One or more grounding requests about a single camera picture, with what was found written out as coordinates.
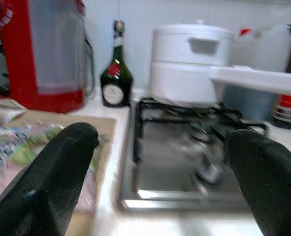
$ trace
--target white saucepan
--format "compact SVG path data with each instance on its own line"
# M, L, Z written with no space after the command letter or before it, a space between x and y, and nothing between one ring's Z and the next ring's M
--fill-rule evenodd
M291 73L229 66L234 34L226 29L170 25L154 30L150 91L162 103L205 107L218 102L217 84L291 95Z

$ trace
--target kitchen counter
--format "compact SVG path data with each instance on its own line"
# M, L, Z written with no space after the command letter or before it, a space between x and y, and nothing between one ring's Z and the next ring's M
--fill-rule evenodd
M129 108L106 108L100 96L89 99L85 107L71 115L115 118L117 120L112 151L99 186L95 221L91 235L168 235L168 236L261 236L253 217L249 215L206 213L125 213L117 207L120 188L121 164L125 154L125 142L129 127ZM291 130L268 124L270 138L282 143L291 151Z

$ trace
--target red kitchen appliance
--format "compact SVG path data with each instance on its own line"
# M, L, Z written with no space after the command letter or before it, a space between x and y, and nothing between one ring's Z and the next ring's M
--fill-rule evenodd
M59 113L83 106L84 11L81 0L0 0L10 98Z

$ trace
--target stainless steel stovetop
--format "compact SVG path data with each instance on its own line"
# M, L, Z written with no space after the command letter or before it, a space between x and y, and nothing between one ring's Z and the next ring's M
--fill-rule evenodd
M119 206L129 211L249 211L225 163L223 141L231 130L266 127L240 118L223 105L185 109L141 100L132 109Z

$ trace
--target green glass bottle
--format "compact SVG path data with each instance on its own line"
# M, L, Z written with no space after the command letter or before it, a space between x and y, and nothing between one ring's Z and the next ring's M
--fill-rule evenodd
M114 55L110 65L100 76L102 102L107 107L129 105L133 77L123 57L125 23L114 21Z

